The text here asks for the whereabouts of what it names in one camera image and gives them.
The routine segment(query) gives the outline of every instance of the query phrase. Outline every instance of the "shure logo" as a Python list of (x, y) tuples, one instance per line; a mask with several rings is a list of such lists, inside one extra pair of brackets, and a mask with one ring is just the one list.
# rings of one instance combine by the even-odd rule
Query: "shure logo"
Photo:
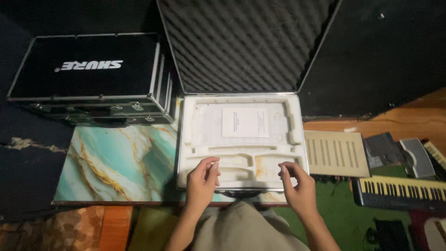
[(62, 68), (54, 69), (54, 72), (69, 70), (96, 70), (96, 69), (117, 69), (121, 68), (122, 60), (114, 61), (90, 61), (90, 62), (64, 62)]

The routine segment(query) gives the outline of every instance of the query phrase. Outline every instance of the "black case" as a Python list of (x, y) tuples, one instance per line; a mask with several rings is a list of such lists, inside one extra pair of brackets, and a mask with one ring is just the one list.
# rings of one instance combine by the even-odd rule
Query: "black case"
[(154, 33), (35, 37), (8, 101), (74, 125), (170, 124), (176, 75)]

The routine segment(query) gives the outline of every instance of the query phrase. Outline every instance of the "instruction sheet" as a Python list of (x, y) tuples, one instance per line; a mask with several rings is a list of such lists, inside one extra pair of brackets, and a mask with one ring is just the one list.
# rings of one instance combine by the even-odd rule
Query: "instruction sheet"
[(267, 108), (223, 108), (223, 137), (269, 137)]

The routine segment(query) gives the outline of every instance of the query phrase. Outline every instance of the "piano keys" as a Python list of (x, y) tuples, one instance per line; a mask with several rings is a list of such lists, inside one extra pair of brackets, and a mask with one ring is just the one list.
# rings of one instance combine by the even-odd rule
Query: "piano keys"
[(357, 179), (352, 185), (357, 205), (446, 212), (446, 182), (373, 176)]

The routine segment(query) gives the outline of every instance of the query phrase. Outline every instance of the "marble table top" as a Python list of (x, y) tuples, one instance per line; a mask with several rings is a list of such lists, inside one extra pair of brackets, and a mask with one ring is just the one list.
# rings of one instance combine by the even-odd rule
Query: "marble table top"
[[(171, 125), (76, 127), (53, 204), (184, 201), (184, 190), (177, 190), (174, 177), (180, 102)], [(218, 202), (214, 205), (234, 200), (217, 193), (212, 199)], [(285, 196), (278, 192), (250, 200), (286, 205)]]

